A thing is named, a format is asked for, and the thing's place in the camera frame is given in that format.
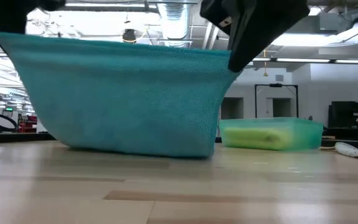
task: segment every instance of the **exposed ceiling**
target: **exposed ceiling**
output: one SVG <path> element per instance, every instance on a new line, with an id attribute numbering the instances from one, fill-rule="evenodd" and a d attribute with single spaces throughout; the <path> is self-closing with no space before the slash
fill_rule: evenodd
<path id="1" fill-rule="evenodd" d="M 188 27 L 187 35 L 180 40 L 168 40 L 168 32 L 172 35 L 174 30 L 167 30 L 164 26 L 164 19 L 158 12 L 156 3 L 166 2 L 167 0 L 148 0 L 149 9 L 143 10 L 143 1 L 130 1 L 123 4 L 113 0 L 68 0 L 67 7 L 57 12 L 42 12 L 36 10 L 28 16 L 27 33 L 32 35 L 43 35 L 57 37 L 58 33 L 62 37 L 76 38 L 85 40 L 107 40 L 122 41 L 122 33 L 125 29 L 135 29 L 137 44 L 152 45 L 175 45 L 175 42 L 186 43 L 189 48 L 206 48 L 213 50 L 226 50 L 229 37 L 215 29 L 208 21 L 200 17 L 199 0 L 168 0 L 172 2 L 187 3 Z M 342 28 L 349 26 L 349 21 L 358 15 L 358 1 L 356 0 L 309 0 L 312 7 L 311 14 L 321 14 L 324 19 L 338 19 Z M 310 27 L 311 23 L 299 24 L 298 31 Z M 261 57 L 296 57 L 296 58 L 358 58 L 358 45 L 347 47 L 294 47 L 270 45 L 265 52 L 261 52 Z M 255 67 L 262 67 L 264 63 L 254 63 Z M 270 64 L 270 67 L 290 68 L 287 63 Z M 25 105 L 29 103 L 25 95 L 22 83 L 13 64 L 8 58 L 0 57 L 0 85 L 13 85 L 14 88 L 0 88 L 0 95 L 11 95 L 15 98 L 22 98 L 21 102 Z"/>

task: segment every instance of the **green plastic container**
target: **green plastic container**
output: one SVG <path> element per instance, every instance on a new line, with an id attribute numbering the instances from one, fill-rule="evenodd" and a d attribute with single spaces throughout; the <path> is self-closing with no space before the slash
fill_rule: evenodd
<path id="1" fill-rule="evenodd" d="M 299 118 L 225 119 L 219 126 L 224 146 L 248 149 L 317 149 L 323 135 L 323 124 Z"/>

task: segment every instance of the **table surface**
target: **table surface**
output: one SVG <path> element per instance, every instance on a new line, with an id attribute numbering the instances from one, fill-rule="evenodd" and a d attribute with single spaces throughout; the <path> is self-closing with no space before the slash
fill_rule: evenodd
<path id="1" fill-rule="evenodd" d="M 220 144 L 202 161 L 0 144 L 0 223 L 358 224 L 358 159 Z"/>

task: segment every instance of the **ventilation pipe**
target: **ventilation pipe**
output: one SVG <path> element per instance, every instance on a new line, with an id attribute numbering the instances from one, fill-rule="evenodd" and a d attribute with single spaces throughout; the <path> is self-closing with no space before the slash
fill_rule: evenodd
<path id="1" fill-rule="evenodd" d="M 162 34 L 169 47 L 188 47 L 188 42 L 181 42 L 187 38 L 189 28 L 189 5 L 188 4 L 157 4 L 162 18 Z"/>

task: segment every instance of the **teal towel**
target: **teal towel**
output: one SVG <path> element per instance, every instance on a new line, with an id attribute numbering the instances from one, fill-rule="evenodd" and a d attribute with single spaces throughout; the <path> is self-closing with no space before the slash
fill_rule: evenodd
<path id="1" fill-rule="evenodd" d="M 35 112 L 70 147 L 209 157 L 229 52 L 0 33 Z"/>

